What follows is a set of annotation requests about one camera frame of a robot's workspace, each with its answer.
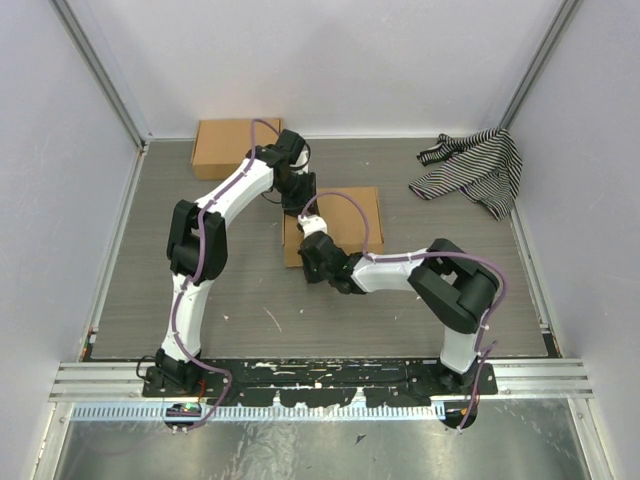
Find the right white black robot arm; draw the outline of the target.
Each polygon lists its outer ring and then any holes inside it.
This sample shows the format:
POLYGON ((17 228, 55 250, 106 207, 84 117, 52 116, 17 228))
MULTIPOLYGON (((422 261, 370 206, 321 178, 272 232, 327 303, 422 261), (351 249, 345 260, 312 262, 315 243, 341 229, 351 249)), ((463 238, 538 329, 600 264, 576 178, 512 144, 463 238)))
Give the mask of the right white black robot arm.
POLYGON ((299 255, 307 282, 325 281, 344 295, 413 291, 444 325, 436 381, 455 395, 474 384, 488 316, 506 293, 497 265, 445 238, 405 254, 347 254, 328 234, 315 232, 305 236, 299 255))

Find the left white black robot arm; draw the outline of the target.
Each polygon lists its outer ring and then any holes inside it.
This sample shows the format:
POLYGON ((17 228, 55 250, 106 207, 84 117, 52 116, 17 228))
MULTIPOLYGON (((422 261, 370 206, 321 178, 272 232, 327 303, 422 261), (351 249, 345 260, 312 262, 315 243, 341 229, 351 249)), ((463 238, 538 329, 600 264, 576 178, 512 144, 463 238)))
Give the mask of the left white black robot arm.
POLYGON ((199 199, 178 202, 167 241, 173 294, 165 338, 153 373, 181 397, 200 387, 201 326, 209 291, 228 260, 227 229, 255 198, 275 190, 283 213, 295 217, 315 202, 316 175, 309 171, 310 147, 283 130, 275 143, 254 144, 239 167, 199 199))

